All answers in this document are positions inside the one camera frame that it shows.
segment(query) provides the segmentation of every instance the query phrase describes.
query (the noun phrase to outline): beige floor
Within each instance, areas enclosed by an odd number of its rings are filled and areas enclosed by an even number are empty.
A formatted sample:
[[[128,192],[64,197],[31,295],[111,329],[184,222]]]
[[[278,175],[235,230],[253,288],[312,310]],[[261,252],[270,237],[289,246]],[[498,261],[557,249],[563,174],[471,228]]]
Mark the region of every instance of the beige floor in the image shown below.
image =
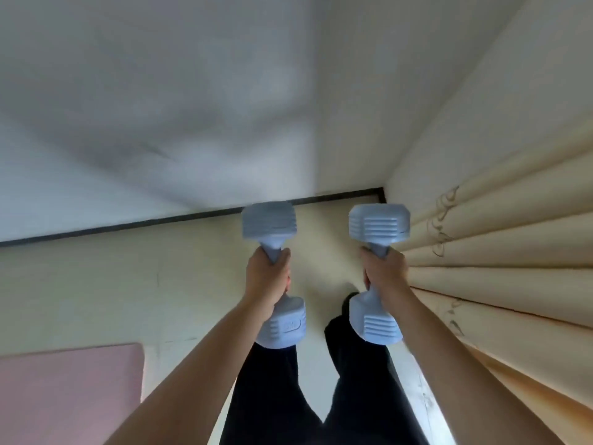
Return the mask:
[[[322,418],[337,381],[322,330],[344,296],[362,288],[347,215],[363,202],[375,199],[297,207],[298,235],[288,243],[292,293],[307,303],[300,381]],[[1,249],[0,355],[140,342],[146,396],[239,300],[255,247],[241,239],[240,216],[231,215]],[[454,443],[405,344],[390,350],[431,443]]]

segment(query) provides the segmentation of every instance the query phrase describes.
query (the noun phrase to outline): bare skin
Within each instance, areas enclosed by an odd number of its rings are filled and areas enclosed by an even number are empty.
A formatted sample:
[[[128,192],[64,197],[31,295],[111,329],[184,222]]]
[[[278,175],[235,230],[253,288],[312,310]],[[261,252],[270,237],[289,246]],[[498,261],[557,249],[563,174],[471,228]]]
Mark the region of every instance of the bare skin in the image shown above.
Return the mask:
[[[416,298],[403,254],[391,250],[380,259],[363,248],[360,255],[365,283],[399,324],[458,445],[563,443]]]
[[[365,282],[377,287],[416,357],[458,445],[562,445],[412,293],[402,254],[361,250]],[[247,265],[246,290],[106,445],[206,445],[263,322],[290,284],[290,251],[271,264],[261,248]]]

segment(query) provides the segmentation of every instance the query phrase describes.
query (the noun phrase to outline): black pants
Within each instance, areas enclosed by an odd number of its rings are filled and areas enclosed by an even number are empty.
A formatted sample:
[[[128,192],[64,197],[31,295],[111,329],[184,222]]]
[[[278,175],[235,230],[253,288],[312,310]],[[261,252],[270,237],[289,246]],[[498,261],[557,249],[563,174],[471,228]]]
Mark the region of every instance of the black pants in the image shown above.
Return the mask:
[[[235,385],[221,445],[427,445],[387,347],[363,341],[345,316],[325,330],[339,379],[325,422],[298,385],[297,349],[258,344]]]

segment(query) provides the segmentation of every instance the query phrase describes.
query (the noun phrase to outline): pink mat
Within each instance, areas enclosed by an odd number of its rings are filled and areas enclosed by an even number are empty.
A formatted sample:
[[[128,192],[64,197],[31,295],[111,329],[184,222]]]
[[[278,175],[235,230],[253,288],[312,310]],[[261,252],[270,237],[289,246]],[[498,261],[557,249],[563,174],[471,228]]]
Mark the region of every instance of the pink mat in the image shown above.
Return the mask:
[[[0,444],[101,445],[140,404],[143,372],[140,344],[0,358]]]

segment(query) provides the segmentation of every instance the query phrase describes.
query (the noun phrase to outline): curtain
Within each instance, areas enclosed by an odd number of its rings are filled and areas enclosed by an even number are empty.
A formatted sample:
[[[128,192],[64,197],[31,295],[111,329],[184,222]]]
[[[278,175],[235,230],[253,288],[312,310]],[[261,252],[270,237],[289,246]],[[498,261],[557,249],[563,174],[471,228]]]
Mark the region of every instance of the curtain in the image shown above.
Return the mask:
[[[412,215],[416,296],[567,444],[593,444],[593,115]]]

